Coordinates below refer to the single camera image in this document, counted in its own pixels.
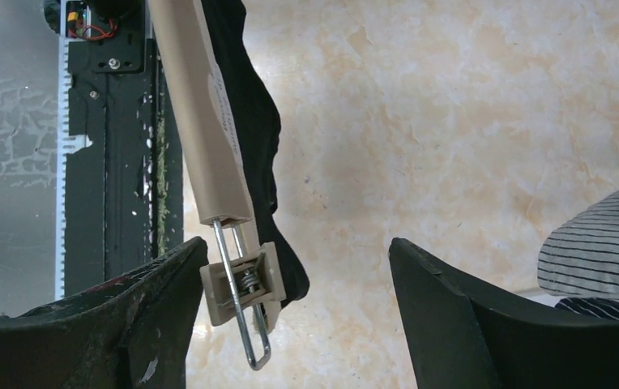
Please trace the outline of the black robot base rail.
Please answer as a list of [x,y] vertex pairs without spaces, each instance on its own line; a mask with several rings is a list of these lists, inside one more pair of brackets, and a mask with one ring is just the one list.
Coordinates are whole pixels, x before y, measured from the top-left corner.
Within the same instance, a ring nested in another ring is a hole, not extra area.
[[46,1],[58,35],[54,296],[180,245],[183,173],[145,1]]

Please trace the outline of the black underwear white waistband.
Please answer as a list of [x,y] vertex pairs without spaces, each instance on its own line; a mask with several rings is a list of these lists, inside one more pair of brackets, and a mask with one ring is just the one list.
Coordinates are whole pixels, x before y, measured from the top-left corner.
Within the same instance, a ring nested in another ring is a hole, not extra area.
[[244,45],[243,2],[204,1],[203,13],[233,110],[258,239],[275,244],[286,292],[280,307],[285,308],[306,296],[310,281],[273,218],[278,199],[272,165],[280,143],[280,114]]

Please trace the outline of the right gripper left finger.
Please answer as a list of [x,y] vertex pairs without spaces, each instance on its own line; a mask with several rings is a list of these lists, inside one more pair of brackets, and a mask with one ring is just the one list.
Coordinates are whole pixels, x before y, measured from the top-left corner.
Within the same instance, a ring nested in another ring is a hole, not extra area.
[[203,295],[195,237],[133,271],[0,316],[0,388],[183,388]]

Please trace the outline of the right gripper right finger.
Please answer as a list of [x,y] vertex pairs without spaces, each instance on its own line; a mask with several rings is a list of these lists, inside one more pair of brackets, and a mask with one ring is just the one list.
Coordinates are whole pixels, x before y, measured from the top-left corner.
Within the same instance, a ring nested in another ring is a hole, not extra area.
[[404,238],[388,258],[420,388],[619,388],[619,321],[535,302]]

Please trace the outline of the beige clip hanger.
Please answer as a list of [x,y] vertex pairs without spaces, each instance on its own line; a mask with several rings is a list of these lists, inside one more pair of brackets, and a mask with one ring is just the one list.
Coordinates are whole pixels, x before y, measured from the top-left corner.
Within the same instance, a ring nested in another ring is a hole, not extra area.
[[260,243],[233,110],[200,1],[148,3],[201,224],[220,261],[201,268],[211,324],[237,322],[247,362],[271,359],[286,297],[275,245]]

